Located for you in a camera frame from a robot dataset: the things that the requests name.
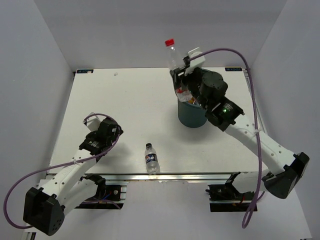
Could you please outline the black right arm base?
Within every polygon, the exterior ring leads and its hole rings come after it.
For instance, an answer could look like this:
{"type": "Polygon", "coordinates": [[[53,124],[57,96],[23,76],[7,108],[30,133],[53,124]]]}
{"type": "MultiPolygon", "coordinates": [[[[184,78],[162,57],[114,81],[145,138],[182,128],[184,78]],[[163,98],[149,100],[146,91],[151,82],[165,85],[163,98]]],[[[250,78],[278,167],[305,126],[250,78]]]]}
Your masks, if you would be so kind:
{"type": "Polygon", "coordinates": [[[247,191],[240,193],[232,185],[240,172],[232,173],[224,184],[210,184],[205,191],[209,195],[211,213],[246,212],[255,193],[247,191]]]}

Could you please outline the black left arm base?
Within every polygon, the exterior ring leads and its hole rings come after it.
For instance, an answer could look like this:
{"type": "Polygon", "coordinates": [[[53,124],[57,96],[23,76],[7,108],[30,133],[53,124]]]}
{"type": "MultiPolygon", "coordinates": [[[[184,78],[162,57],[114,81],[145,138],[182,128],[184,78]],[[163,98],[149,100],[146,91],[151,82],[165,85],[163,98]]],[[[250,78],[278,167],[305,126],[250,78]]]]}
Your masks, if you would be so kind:
{"type": "Polygon", "coordinates": [[[95,195],[84,200],[76,209],[121,210],[127,194],[127,181],[109,180],[97,174],[81,177],[78,183],[92,183],[95,195]]]}

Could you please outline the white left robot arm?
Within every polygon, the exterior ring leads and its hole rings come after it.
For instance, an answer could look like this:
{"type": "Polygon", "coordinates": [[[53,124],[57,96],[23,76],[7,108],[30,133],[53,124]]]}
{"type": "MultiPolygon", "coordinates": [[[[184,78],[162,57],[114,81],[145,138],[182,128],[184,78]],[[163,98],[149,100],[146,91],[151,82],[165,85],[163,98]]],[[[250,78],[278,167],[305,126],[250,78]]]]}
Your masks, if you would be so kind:
{"type": "Polygon", "coordinates": [[[23,220],[48,236],[60,229],[71,210],[88,199],[98,202],[107,193],[102,176],[85,173],[112,149],[123,130],[111,117],[96,118],[87,127],[90,132],[70,165],[39,188],[30,188],[25,195],[23,220]]]}

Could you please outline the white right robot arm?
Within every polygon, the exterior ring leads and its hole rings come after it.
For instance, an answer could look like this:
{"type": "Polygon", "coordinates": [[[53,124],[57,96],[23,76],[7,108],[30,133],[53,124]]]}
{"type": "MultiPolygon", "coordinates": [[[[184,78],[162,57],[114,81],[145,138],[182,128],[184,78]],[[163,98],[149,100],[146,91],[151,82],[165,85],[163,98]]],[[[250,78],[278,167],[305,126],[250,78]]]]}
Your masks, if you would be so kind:
{"type": "Polygon", "coordinates": [[[310,161],[308,155],[294,153],[259,131],[244,110],[226,97],[228,84],[221,74],[199,67],[189,74],[183,68],[169,73],[175,90],[186,87],[213,126],[238,140],[267,166],[265,171],[233,173],[225,183],[226,195],[236,200],[260,185],[262,191],[286,199],[302,178],[310,161]]]}

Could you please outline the orange juice bottle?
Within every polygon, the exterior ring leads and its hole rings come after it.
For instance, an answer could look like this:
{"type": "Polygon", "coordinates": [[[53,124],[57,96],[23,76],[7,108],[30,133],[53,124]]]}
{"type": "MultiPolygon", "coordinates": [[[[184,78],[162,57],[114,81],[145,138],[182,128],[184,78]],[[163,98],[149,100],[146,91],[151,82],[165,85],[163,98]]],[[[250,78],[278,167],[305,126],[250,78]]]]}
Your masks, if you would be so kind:
{"type": "Polygon", "coordinates": [[[190,104],[196,104],[197,100],[195,98],[192,98],[188,101],[190,104]]]}

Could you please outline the red label water bottle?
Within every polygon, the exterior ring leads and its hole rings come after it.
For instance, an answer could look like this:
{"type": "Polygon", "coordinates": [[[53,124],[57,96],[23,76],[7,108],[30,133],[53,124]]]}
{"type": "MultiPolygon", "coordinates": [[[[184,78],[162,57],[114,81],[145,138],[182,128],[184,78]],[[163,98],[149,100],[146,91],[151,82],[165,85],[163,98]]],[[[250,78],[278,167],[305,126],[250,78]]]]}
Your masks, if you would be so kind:
{"type": "Polygon", "coordinates": [[[183,70],[185,67],[184,60],[177,50],[175,40],[173,38],[166,40],[165,46],[169,54],[169,73],[172,77],[175,95],[180,102],[188,102],[192,99],[192,95],[182,83],[182,78],[184,77],[183,70]]]}

